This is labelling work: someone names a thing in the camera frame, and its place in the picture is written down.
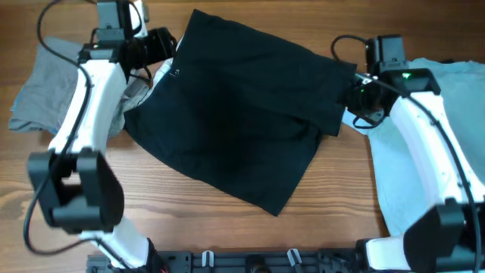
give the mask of wire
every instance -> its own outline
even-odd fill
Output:
[[[386,115],[383,115],[382,118],[380,118],[379,121],[376,121],[375,124],[372,124],[370,126],[357,125],[357,121],[361,118],[362,118],[362,116],[355,116],[354,121],[352,122],[352,125],[354,125],[355,128],[357,128],[357,129],[374,129],[375,127],[379,126],[384,121],[384,119],[386,118]]]
[[[136,35],[140,31],[142,31],[142,25],[143,25],[142,15],[139,14],[138,8],[136,7],[136,5],[133,2],[128,1],[128,0],[126,0],[126,1],[128,2],[128,4],[130,4],[135,9],[136,14],[138,15],[139,26],[136,29],[133,30],[135,32],[134,35]]]
[[[81,120],[83,118],[83,113],[86,110],[86,106],[88,105],[89,94],[91,93],[91,86],[92,86],[91,78],[90,78],[88,72],[86,71],[86,69],[84,69],[84,67],[80,66],[75,61],[73,61],[73,60],[59,54],[58,52],[54,51],[53,49],[51,49],[48,45],[45,44],[44,39],[42,38],[42,35],[41,35],[42,19],[44,18],[45,13],[53,5],[56,5],[60,1],[61,0],[52,1],[49,4],[47,4],[47,6],[42,10],[42,12],[39,16],[39,19],[37,20],[37,39],[39,40],[40,44],[44,47],[44,49],[46,49],[48,52],[50,52],[53,55],[67,61],[68,63],[76,66],[77,68],[79,68],[83,72],[83,75],[86,78],[86,93],[84,94],[84,100],[81,104],[79,114],[77,115],[76,120],[74,121],[73,128],[72,128],[71,132],[69,133],[69,136],[67,137],[64,148],[62,148],[61,152],[59,153],[57,158],[52,163],[52,166],[49,168],[48,174],[45,176],[44,181],[39,185],[36,192],[34,193],[32,201],[30,202],[29,207],[27,209],[25,221],[23,223],[23,241],[24,241],[27,249],[29,249],[32,253],[35,253],[37,255],[44,255],[44,256],[62,253],[64,251],[72,249],[76,246],[79,246],[81,243],[85,243],[86,241],[88,241],[88,240],[79,240],[75,243],[72,243],[70,245],[67,245],[65,247],[62,247],[60,249],[55,249],[55,250],[39,250],[39,249],[36,249],[32,245],[32,243],[30,242],[30,235],[29,235],[30,220],[32,219],[32,213],[33,213],[34,208],[36,207],[36,203],[37,203],[37,200],[39,199],[39,195],[45,189],[45,186],[49,182],[49,179],[51,179],[53,177],[54,172],[58,170],[58,167],[59,167],[62,159],[65,157],[67,150],[69,149],[70,145],[72,144],[72,142],[74,141],[74,139],[76,137],[77,129],[79,128],[79,125],[80,125]]]
[[[150,86],[150,84],[152,84],[152,80],[153,80],[152,72],[150,72],[149,68],[146,65],[143,67],[143,69],[145,70],[148,78],[138,76],[138,75],[134,75],[134,74],[130,74],[130,77],[134,77],[136,79],[143,80],[147,86]]]
[[[481,266],[481,252],[482,252],[482,240],[481,240],[481,232],[480,232],[480,222],[478,221],[478,211],[477,207],[475,205],[475,201],[473,198],[473,194],[471,193],[471,188],[470,188],[470,183],[468,182],[465,171],[463,170],[462,164],[460,163],[460,159],[458,157],[458,154],[455,151],[455,147],[453,147],[451,140],[449,140],[448,135],[446,134],[445,130],[443,129],[443,126],[441,125],[440,121],[438,121],[431,112],[426,109],[419,101],[417,101],[415,98],[410,96],[409,92],[406,92],[404,90],[400,90],[395,88],[394,86],[390,86],[387,83],[383,83],[380,80],[375,80],[372,77],[368,77],[363,74],[356,74],[357,77],[364,78],[367,80],[372,80],[375,83],[381,85],[382,87],[385,87],[387,89],[390,89],[391,91],[398,93],[399,95],[409,99],[416,107],[418,107],[420,110],[422,110],[423,113],[428,116],[428,118],[431,120],[431,124],[433,126],[436,126],[438,128],[438,131],[440,132],[443,140],[446,143],[446,146],[448,147],[449,152],[451,153],[453,157],[453,161],[456,165],[456,169],[458,170],[458,174],[460,176],[460,179],[462,180],[462,185],[463,188],[465,189],[465,194],[468,198],[468,204],[471,209],[471,217],[474,225],[474,231],[475,231],[475,264],[474,264],[474,273],[478,273],[480,271],[480,266]]]
[[[337,38],[335,38],[333,41],[332,41],[332,44],[330,45],[330,51],[332,52],[332,57],[337,60],[337,61],[340,61],[340,58],[339,56],[337,56],[337,54],[335,53],[335,45],[337,42],[339,42],[341,39],[354,39],[354,40],[358,40],[358,41],[361,41],[363,42],[364,44],[367,42],[367,39],[365,38],[362,38],[362,37],[359,37],[359,36],[355,36],[355,35],[340,35],[338,36]]]
[[[98,27],[92,29],[92,31],[91,31],[91,39],[89,39],[89,43],[90,44],[94,43],[94,35],[96,35],[96,33],[98,32],[98,30],[99,30]]]

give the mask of black cloth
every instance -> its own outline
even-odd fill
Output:
[[[170,71],[125,128],[180,173],[278,215],[322,134],[338,134],[354,72],[194,10]]]

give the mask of garment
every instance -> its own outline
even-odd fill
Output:
[[[338,134],[354,72],[194,10],[171,69],[125,128],[173,169],[278,215],[322,135]]]
[[[46,37],[45,43],[71,59],[76,59],[82,48],[80,44],[53,37]],[[36,64],[11,108],[8,129],[21,133],[34,130],[57,133],[64,122],[76,86],[77,68],[38,45]],[[108,134],[110,137],[123,130],[123,113],[138,105],[148,91],[149,88],[142,80],[130,78],[116,107]]]
[[[473,61],[440,64],[419,58],[411,61],[409,67],[428,68],[433,72],[453,133],[471,168],[485,183],[485,64]],[[354,117],[346,111],[343,123],[352,126]],[[393,236],[403,234],[427,209],[415,163],[389,118],[375,129],[358,131],[367,134],[371,142],[377,197],[387,229]]]

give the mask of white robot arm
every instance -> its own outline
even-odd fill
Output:
[[[45,177],[49,177],[47,186],[38,195],[45,220],[50,226],[63,228],[82,240],[92,241],[116,268],[144,268],[147,272],[168,273],[167,265],[149,239],[138,233],[127,218],[123,218],[123,190],[103,155],[108,128],[127,87],[131,70],[172,57],[175,45],[166,29],[147,32],[142,20],[134,27],[131,25],[131,21],[145,17],[141,1],[134,6],[126,2],[99,1],[98,12],[98,43],[85,45],[80,53],[81,66],[88,72],[92,88],[86,109],[81,113],[77,138],[68,147],[69,156],[62,158],[62,168],[52,172],[51,163],[64,150],[86,94],[86,79],[81,70],[67,117],[50,143],[49,152],[31,155],[29,176],[36,191],[42,188],[40,185]],[[128,45],[123,45],[126,47],[121,50],[121,44],[126,41],[129,41]],[[469,241],[464,242],[464,235],[470,234],[470,227],[475,225],[466,222],[471,219],[471,213],[465,189],[469,186],[474,201],[483,204],[485,187],[471,170],[449,126],[443,98],[437,92],[439,87],[436,87],[436,82],[430,84],[433,76],[426,71],[416,71],[419,77],[409,80],[414,71],[406,70],[400,37],[382,36],[369,41],[369,72],[382,76],[380,79],[387,79],[386,82],[392,86],[407,88],[407,91],[417,91],[409,86],[419,86],[419,92],[410,92],[410,96],[441,124],[465,171],[466,181],[458,175],[457,164],[443,135],[415,103],[409,98],[383,93],[382,86],[372,85],[373,81],[378,82],[373,78],[369,84],[358,84],[357,95],[350,93],[348,98],[349,110],[358,114],[367,110],[353,103],[361,103],[362,96],[367,94],[370,94],[371,101],[377,100],[384,107],[386,115],[390,116],[408,144],[429,208],[401,236],[358,241],[358,270],[451,271],[472,268],[475,252]],[[387,51],[389,47],[393,49],[390,54]],[[377,91],[362,93],[361,88]],[[69,176],[71,171],[80,174],[81,186],[62,184],[61,179]]]

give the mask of wooden table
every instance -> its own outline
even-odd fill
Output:
[[[35,25],[46,0],[0,2],[0,272],[82,272],[85,245],[56,257],[37,257],[23,246],[22,224],[32,196],[25,164],[45,151],[46,133],[8,132],[10,107],[32,71],[37,45]],[[166,26],[180,38],[192,9],[236,20],[255,29],[330,55],[340,34],[372,37],[401,33],[408,59],[485,61],[485,2],[388,0],[148,0],[149,28]],[[67,1],[50,11],[44,35],[86,42],[97,24],[95,7]],[[342,41],[342,59],[359,64],[360,44]],[[355,240],[386,235],[377,202],[370,146],[365,137],[342,127],[322,142],[286,208],[275,218],[200,181],[184,177],[141,149],[126,133],[112,139],[107,159],[126,196],[125,215],[159,250],[236,251],[317,249],[352,246]],[[49,230],[37,209],[32,230],[39,248],[72,241]]]

